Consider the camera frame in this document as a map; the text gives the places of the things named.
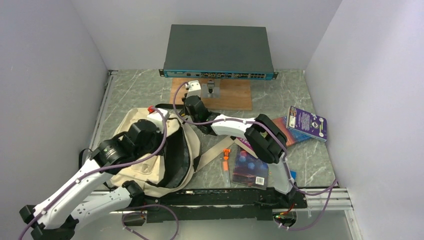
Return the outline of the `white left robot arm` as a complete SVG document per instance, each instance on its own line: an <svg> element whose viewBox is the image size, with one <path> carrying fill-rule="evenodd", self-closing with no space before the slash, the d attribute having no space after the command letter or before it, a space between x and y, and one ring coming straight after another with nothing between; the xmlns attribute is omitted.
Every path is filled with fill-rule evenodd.
<svg viewBox="0 0 424 240"><path fill-rule="evenodd" d="M140 119L129 130L102 141L78 172L60 189L37 205L25 205L19 214L26 223L19 239L31 231L34 240L70 240L77 230L110 212L139 209L145 191L127 180L109 194L84 202L97 186L120 170L146 161L164 147L166 119Z"/></svg>

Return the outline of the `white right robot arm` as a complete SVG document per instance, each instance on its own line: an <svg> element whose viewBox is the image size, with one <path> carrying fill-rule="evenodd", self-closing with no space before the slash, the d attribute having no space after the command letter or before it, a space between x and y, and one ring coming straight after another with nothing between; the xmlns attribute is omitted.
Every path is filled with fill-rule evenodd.
<svg viewBox="0 0 424 240"><path fill-rule="evenodd" d="M287 164L287 137L265 114L255 118L229 117L208 110L197 95L183 101L184 111L203 134L232 136L247 140L256 156L268 165L272 173L276 203L287 208L295 201L295 181Z"/></svg>

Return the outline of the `purple boxed book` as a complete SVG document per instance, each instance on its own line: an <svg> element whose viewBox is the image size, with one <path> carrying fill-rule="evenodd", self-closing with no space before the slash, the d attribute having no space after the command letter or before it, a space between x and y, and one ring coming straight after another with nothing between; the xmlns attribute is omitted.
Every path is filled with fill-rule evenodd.
<svg viewBox="0 0 424 240"><path fill-rule="evenodd" d="M286 127L322 142L328 139L327 119L295 106L288 109Z"/></svg>

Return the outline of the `purple treehouse book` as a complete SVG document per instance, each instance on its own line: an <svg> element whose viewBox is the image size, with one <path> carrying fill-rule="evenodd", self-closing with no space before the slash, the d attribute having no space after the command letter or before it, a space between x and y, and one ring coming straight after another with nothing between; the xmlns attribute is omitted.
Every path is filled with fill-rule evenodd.
<svg viewBox="0 0 424 240"><path fill-rule="evenodd" d="M258 156L254 152L252 146L250 145L250 143L246 139L240 138L240 137L236 137L234 139L234 143L237 144L239 147L241 147L244 151L246 151L247 153L249 153L254 158L256 158L256 159L258 158Z"/></svg>

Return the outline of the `beige canvas backpack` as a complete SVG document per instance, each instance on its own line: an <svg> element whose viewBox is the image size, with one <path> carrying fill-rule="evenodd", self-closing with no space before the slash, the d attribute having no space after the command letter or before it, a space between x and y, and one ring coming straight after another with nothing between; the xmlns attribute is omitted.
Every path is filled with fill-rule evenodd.
<svg viewBox="0 0 424 240"><path fill-rule="evenodd" d="M233 144L229 136L201 153L201 141L195 131L171 113L166 121L167 138L159 153L141 163L120 170L110 179L115 187L135 181L149 197L163 197L183 189L193 175Z"/></svg>

